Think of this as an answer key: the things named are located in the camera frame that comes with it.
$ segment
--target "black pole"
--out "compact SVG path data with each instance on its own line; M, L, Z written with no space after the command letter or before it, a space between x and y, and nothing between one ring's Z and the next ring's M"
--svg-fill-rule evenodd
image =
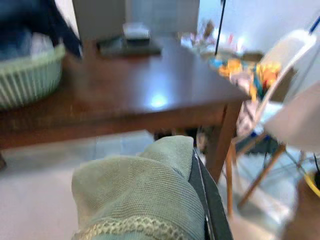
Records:
M221 33L222 21L223 21L223 19L224 19L225 6L226 6L226 1L227 1L227 0L221 0L221 1L222 1L222 12L221 12L221 19L220 19L220 26L219 26L218 38L216 39L216 45L215 45L215 53L214 53L215 56L216 56L217 53L218 53L218 45L219 45L219 40L220 40L220 33Z
M318 19L314 22L314 24L312 25L312 27L310 28L310 34L312 34L314 32L314 30L317 28L318 24L320 23L320 16L318 17Z

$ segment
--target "clothing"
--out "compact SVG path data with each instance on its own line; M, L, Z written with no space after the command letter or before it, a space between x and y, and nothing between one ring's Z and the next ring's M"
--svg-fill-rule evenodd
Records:
M74 239L203 240L205 213L189 184L193 139L164 137L139 156L92 161L72 177Z
M239 72L230 77L230 82L238 88L250 94L250 83L253 82L253 75L248 72ZM247 100L242 103L239 117L236 121L236 135L243 136L253 129L255 125L256 112L260 105L259 99Z
M33 33L51 38L56 46L63 41L67 50L80 57L80 40L68 27L54 0L0 0L0 61L30 53Z

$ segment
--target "table leg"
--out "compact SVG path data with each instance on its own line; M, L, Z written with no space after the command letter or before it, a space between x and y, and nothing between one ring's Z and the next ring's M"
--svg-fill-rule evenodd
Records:
M5 162L3 156L1 155L0 152L0 170L4 169L7 166L7 163Z
M206 168L212 178L218 183L225 164L231 139L234 136L238 115L242 102L230 103L225 110L222 126L213 129L206 154Z

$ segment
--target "tiled floor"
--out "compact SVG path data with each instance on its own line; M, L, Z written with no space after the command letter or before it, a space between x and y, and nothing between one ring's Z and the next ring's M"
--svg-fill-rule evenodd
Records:
M77 229L77 211L71 193L75 167L106 155L135 155L153 142L140 131L86 140L7 150L8 168L0 173L0 240L71 239ZM290 150L296 159L298 152ZM295 184L301 175L294 167L273 171L243 209L236 203L261 169L263 156L244 156L234 170L235 240L277 239L291 216ZM285 155L277 167L291 163ZM226 180L218 185L226 202Z

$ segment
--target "yellow object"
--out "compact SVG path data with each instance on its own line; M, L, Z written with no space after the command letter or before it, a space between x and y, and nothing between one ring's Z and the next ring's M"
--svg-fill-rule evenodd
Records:
M304 175L306 183L309 185L312 191L320 198L320 190L317 188L315 183L315 173L311 172Z
M251 100L255 102L257 100L257 88L253 83L250 83L249 94L251 96Z
M256 74L264 90L267 90L276 82L280 70L281 64L278 62L256 65Z
M242 64L239 59L231 58L228 60L226 66L219 67L219 73L224 77L229 77L230 74L238 73L242 71Z

